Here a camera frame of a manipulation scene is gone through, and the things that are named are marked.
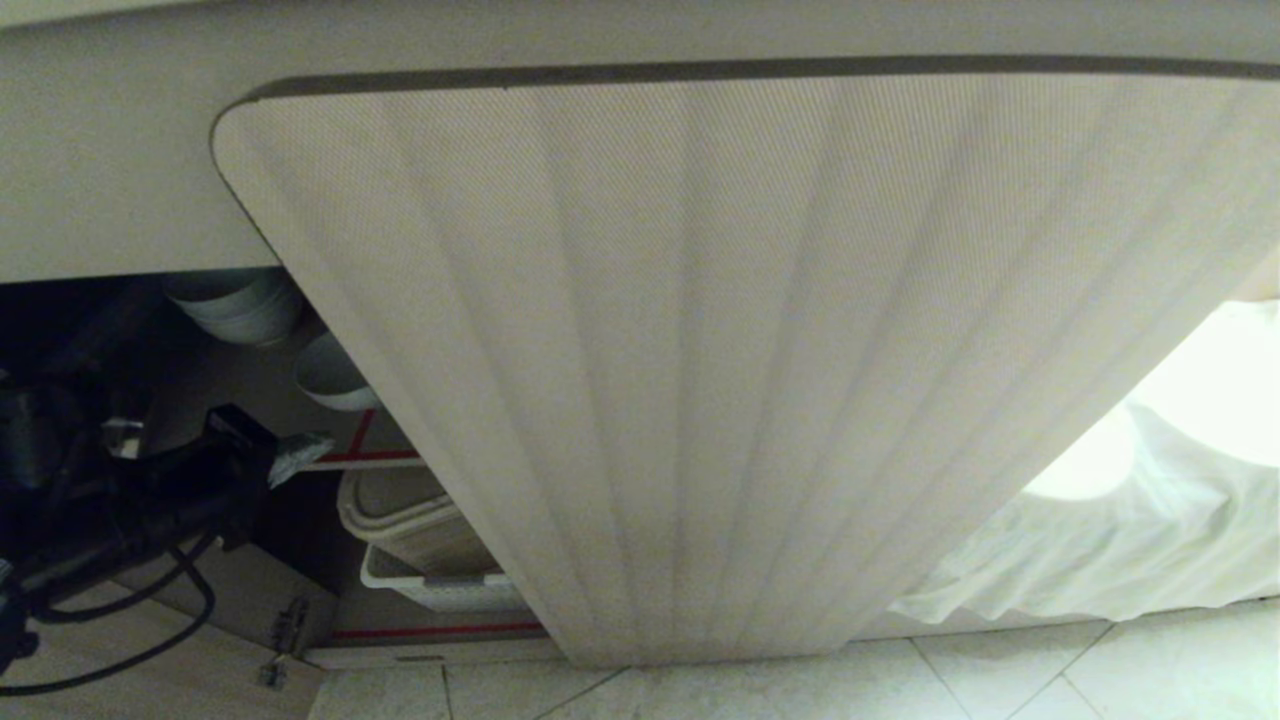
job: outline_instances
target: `pleated fabric panel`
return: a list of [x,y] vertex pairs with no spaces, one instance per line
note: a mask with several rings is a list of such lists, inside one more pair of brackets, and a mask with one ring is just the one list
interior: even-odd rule
[[940,74],[234,108],[216,161],[566,653],[815,653],[1280,237],[1280,85]]

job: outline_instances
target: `floor tile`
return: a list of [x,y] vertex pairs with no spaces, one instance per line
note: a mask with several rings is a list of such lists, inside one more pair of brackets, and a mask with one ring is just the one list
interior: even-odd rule
[[823,657],[632,669],[547,716],[698,720],[964,720],[906,641]]
[[1100,620],[914,642],[973,720],[1006,720],[1110,625]]
[[311,706],[308,720],[448,720],[439,665],[335,670]]
[[445,671],[453,720],[529,720],[612,674],[563,661],[449,665]]
[[1106,720],[1275,720],[1280,601],[1120,623],[1066,676]]
[[1011,720],[1101,720],[1084,697],[1059,678]]

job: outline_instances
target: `metal latch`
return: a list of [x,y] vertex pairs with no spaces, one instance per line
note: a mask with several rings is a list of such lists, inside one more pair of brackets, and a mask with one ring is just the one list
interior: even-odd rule
[[296,597],[289,603],[289,609],[275,616],[271,624],[271,644],[275,657],[257,670],[257,684],[283,691],[284,683],[289,679],[289,670],[284,661],[294,657],[298,650],[298,641],[302,638],[302,628],[307,621],[307,609],[310,603],[305,597]]

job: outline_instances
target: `white plastic bin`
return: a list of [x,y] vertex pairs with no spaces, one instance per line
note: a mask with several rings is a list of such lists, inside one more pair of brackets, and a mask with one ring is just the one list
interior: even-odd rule
[[428,577],[498,570],[484,542],[426,468],[348,470],[338,516],[351,534]]
[[436,612],[499,612],[529,609],[507,575],[424,578],[374,546],[369,546],[365,552],[360,580],[365,587],[393,589]]

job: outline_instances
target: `stacked bowls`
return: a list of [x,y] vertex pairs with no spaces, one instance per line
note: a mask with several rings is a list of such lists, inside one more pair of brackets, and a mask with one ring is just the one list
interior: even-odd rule
[[302,350],[293,366],[293,379],[302,392],[325,407],[352,413],[383,406],[333,333],[324,333]]
[[205,332],[236,345],[279,342],[302,314],[302,293],[280,268],[178,273],[164,292]]

